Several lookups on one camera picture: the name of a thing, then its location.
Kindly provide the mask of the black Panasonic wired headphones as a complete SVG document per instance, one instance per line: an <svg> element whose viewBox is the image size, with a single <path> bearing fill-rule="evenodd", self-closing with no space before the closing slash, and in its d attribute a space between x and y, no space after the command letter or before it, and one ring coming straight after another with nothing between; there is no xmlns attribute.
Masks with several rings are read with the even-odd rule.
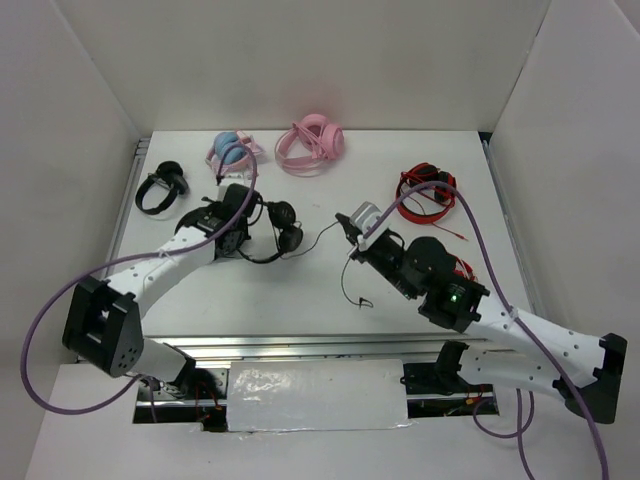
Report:
<svg viewBox="0 0 640 480"><path fill-rule="evenodd" d="M262 217L263 211L267 210L269 222L271 224L272 232L274 235L275 252L267 257L256 258L245 253L241 249L241 245L249 240L249 234L244 234L242 240L239 241L239 245L235 252L245 261L248 261L255 265L268 265L281 259L298 258L310 253L319 243L322 235L328 232L331 228L338 225L338 221L333 221L330 225L324 227L316 236L312 245L301 253L296 253L296 250L301 246L304 240L304 231L301 223L297 219L296 211L293 206L285 201L269 202L260 198L257 201L260 207L260 211L255 220L247 223L248 227L256 224Z"/></svg>

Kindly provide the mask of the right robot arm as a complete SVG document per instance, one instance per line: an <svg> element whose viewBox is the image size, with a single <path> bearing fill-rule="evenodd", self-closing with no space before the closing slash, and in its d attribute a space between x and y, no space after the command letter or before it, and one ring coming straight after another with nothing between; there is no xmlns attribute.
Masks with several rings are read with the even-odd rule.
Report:
<svg viewBox="0 0 640 480"><path fill-rule="evenodd" d="M361 249L364 236L354 218L335 216L353 249L350 257L370 265L432 324L489 340L506 353L446 342L433 371L438 385L454 392L494 384L546 394L572 413L600 424L616 418L627 342L616 334L581 334L520 311L511 317L497 294L456 273L457 260L434 237L403 246L385 230Z"/></svg>

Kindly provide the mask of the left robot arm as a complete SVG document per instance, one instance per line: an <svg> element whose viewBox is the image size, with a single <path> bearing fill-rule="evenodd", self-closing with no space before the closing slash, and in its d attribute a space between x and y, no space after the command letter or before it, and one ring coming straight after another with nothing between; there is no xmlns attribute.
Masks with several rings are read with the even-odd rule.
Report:
<svg viewBox="0 0 640 480"><path fill-rule="evenodd" d="M191 273L239 247L260 201L257 191L233 183L220 200L187 213L149 257L104 280L82 279L73 291L63 346L112 378L152 377L173 398L189 396L197 383L196 360L146 337L143 318Z"/></svg>

